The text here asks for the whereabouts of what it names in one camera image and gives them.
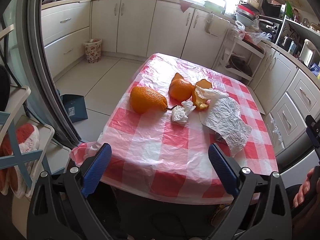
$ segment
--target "human hand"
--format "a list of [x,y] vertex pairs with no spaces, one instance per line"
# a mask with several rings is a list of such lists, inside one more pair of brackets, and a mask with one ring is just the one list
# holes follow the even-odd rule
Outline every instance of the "human hand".
[[[314,168],[311,169],[308,174],[307,178],[304,181],[304,183],[300,186],[299,192],[293,199],[293,206],[296,208],[297,206],[301,205],[304,202],[305,195],[309,192],[310,190],[310,179],[312,177],[312,174],[314,172]],[[320,194],[320,179],[317,182],[317,193]]]

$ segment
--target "orange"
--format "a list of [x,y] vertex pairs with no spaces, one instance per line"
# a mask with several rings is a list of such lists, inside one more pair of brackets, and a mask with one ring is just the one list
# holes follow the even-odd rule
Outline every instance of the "orange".
[[138,114],[149,109],[167,111],[167,99],[157,91],[148,87],[134,87],[130,94],[130,105]]
[[193,85],[184,80],[183,77],[176,73],[169,86],[169,95],[182,102],[188,100],[192,95]]
[[207,109],[209,107],[209,105],[207,104],[207,100],[206,99],[202,99],[200,98],[199,96],[196,95],[196,86],[198,87],[201,87],[201,88],[206,88],[206,89],[209,89],[209,88],[212,88],[212,84],[205,80],[205,79],[202,79],[200,81],[198,81],[193,90],[192,90],[192,102],[193,102],[193,105],[196,106],[196,108],[198,110],[204,110],[204,109]]

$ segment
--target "checkered tablecloth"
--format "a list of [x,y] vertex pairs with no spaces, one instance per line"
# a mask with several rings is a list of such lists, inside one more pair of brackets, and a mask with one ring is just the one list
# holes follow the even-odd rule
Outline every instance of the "checkered tablecloth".
[[[198,111],[193,111],[183,126],[171,121],[171,111],[141,115],[130,107],[130,91],[135,86],[151,87],[167,98],[170,107],[175,105],[168,96],[168,88],[177,72],[192,84],[207,79],[213,88],[227,92],[239,103],[242,120],[252,127],[245,148],[235,156],[240,166],[257,174],[277,171],[267,129],[248,89],[211,69],[163,54],[152,55],[141,67],[98,141],[73,149],[71,158],[81,165],[106,142],[111,145],[112,158],[101,178],[104,183],[172,203],[231,202],[232,197],[224,191],[208,159],[208,147],[215,142],[215,132],[201,124]],[[227,145],[218,145],[230,155]]]

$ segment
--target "blue gripper pad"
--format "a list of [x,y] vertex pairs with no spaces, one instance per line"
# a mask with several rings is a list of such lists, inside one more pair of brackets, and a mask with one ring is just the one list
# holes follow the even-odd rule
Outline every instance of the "blue gripper pad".
[[111,146],[105,143],[97,154],[94,157],[91,157],[95,158],[95,160],[83,176],[83,187],[81,189],[81,193],[85,198],[96,190],[96,187],[111,160],[111,155]]
[[238,178],[225,160],[224,154],[215,144],[212,144],[209,146],[208,155],[225,191],[233,197],[238,196]]

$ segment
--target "white tissue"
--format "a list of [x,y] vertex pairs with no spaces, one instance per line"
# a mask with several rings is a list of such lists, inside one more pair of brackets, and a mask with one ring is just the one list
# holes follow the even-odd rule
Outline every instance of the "white tissue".
[[172,110],[172,121],[179,124],[185,124],[188,120],[188,115],[196,108],[192,101],[183,101],[182,106],[177,106]]
[[242,121],[239,104],[219,90],[196,87],[196,93],[211,100],[208,110],[199,112],[201,123],[222,136],[234,157],[242,151],[252,130]]

